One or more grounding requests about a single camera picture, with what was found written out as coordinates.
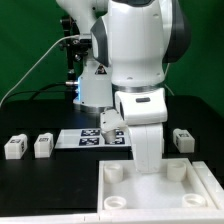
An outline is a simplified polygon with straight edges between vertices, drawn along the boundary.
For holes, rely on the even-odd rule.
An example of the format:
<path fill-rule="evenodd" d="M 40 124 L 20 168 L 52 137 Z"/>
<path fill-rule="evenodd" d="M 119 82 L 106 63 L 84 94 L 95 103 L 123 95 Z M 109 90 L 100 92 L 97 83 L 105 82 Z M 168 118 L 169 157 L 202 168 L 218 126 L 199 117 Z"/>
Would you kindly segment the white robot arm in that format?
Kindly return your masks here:
<path fill-rule="evenodd" d="M 167 121 L 162 65 L 190 43 L 178 0 L 56 0 L 76 22 L 72 42 L 84 70 L 74 106 L 100 114 L 101 133 L 127 129 L 136 169 L 159 170 Z"/>

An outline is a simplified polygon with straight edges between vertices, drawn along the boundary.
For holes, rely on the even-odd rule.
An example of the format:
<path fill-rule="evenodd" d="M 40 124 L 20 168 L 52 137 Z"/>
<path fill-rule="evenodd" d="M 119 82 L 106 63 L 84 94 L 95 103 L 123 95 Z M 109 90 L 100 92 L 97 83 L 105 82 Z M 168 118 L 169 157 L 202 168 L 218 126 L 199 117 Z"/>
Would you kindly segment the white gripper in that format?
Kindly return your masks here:
<path fill-rule="evenodd" d="M 163 151 L 163 125 L 128 127 L 136 170 L 141 173 L 159 171 Z"/>

